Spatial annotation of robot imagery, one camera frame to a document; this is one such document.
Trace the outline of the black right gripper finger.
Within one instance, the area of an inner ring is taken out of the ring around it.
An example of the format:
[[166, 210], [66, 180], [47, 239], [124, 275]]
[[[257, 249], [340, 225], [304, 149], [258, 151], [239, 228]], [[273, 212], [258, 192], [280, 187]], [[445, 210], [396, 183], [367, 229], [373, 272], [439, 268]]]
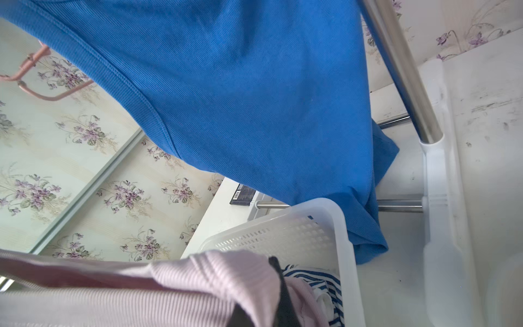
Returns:
[[[281, 282], [280, 299], [276, 308], [275, 317], [272, 322], [274, 327], [300, 327], [298, 316], [294, 311], [291, 296], [285, 283], [279, 260], [275, 257], [269, 257], [268, 263], [279, 275]], [[254, 326], [250, 317], [245, 313], [240, 305], [235, 305], [232, 315], [227, 322], [227, 327]]]

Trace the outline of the pink tank top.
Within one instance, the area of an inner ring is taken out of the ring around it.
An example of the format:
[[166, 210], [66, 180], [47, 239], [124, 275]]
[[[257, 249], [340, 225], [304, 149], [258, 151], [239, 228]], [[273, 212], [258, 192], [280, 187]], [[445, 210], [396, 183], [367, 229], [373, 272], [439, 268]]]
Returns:
[[226, 326], [240, 305], [254, 326], [272, 326], [281, 282], [268, 259], [208, 251], [131, 263], [4, 250], [1, 274], [23, 289], [1, 295], [1, 325]]

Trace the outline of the blue white striped tank top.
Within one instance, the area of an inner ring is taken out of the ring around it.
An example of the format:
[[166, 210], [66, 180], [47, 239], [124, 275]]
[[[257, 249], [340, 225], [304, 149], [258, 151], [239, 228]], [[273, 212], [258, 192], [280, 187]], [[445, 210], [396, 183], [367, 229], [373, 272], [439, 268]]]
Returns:
[[301, 326], [345, 325], [338, 275], [298, 265], [286, 266], [282, 274]]

